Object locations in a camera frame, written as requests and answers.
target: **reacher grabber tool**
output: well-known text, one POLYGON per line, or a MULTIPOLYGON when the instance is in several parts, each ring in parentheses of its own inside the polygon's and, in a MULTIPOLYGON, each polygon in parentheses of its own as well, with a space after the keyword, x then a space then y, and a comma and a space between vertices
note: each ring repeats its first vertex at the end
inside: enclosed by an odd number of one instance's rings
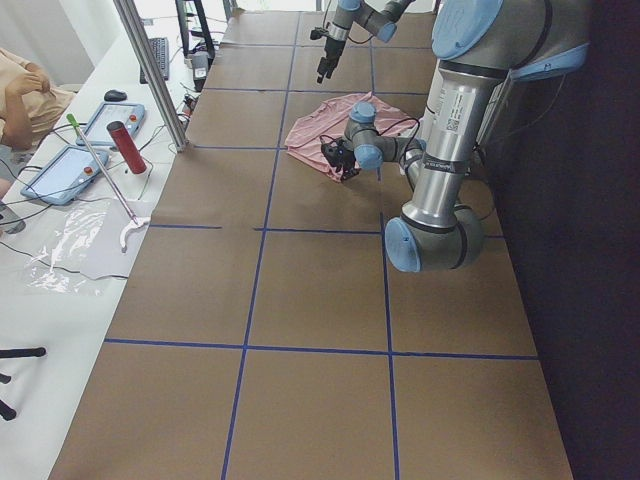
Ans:
POLYGON ((87 147, 87 149, 91 153, 91 156, 93 157, 93 159, 96 161, 96 163, 98 165, 100 165, 100 169, 102 170, 102 173, 104 174, 104 178, 106 178, 107 182, 109 182, 109 185, 111 186, 111 188, 113 190, 113 193, 116 194, 116 197, 118 197, 118 200, 120 201, 120 203, 122 204, 123 208, 127 212, 127 215, 131 219, 131 221, 127 225, 125 225, 125 227, 120 232, 120 247, 122 249, 122 253, 125 253, 127 251, 127 237, 129 236, 129 234, 133 230, 137 230, 138 228, 142 228, 145 225, 148 225, 149 222, 151 221, 151 217, 138 217, 133 212, 133 210, 131 209, 131 207, 129 206, 127 201, 125 200, 124 195, 122 195, 122 192, 120 192, 120 189, 118 188, 116 183, 111 178, 111 175, 109 175, 109 172, 107 171, 107 168, 104 166, 104 163, 102 163, 102 160, 100 160, 100 157, 98 156, 96 151, 93 149, 93 147, 91 146, 91 143, 89 142, 89 140, 85 136, 84 132, 80 128, 80 125, 76 121, 75 117, 70 113, 69 115, 67 115, 67 120, 69 120, 69 123, 76 130, 76 133, 78 134, 78 136, 80 136, 80 138, 84 142, 85 146, 87 147))

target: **brown table surface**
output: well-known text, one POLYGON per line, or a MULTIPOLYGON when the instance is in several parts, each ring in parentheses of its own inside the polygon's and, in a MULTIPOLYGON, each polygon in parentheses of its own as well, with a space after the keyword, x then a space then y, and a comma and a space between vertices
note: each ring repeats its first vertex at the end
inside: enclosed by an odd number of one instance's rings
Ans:
POLYGON ((347 93, 421 116, 433 16, 319 85, 321 19, 230 22, 52 479, 571 478, 495 213, 472 266, 400 273, 397 166, 338 184, 283 148, 347 93))

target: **dark wall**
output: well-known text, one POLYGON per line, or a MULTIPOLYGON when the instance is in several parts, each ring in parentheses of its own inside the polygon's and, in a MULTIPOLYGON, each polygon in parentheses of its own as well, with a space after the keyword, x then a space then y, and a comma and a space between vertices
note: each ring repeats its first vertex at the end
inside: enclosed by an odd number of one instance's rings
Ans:
MULTIPOLYGON (((541 121, 487 149, 487 166, 574 476, 633 480, 640 479, 640 1, 593 4, 587 64, 566 77, 541 121)), ((509 128, 544 111, 559 83, 528 85, 509 128)))

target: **red bottle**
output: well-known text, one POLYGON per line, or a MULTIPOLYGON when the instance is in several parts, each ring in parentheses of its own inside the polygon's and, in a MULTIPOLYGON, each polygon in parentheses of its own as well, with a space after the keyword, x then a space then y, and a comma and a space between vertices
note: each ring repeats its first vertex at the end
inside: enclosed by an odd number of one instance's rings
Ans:
POLYGON ((113 141, 120 150, 124 161, 129 165, 129 169, 136 175, 142 173, 147 169, 147 164, 140 156, 140 152, 136 148, 135 143, 131 139, 131 135, 127 131, 127 127, 121 121, 111 122, 107 125, 109 135, 113 138, 113 141))

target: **computer mouse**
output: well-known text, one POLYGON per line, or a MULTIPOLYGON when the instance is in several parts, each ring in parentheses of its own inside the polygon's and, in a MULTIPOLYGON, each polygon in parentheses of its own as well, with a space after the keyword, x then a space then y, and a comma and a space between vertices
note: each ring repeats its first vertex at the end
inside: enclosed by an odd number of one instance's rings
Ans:
POLYGON ((127 99, 127 94, 122 90, 109 90, 104 94, 105 102, 124 102, 127 99))

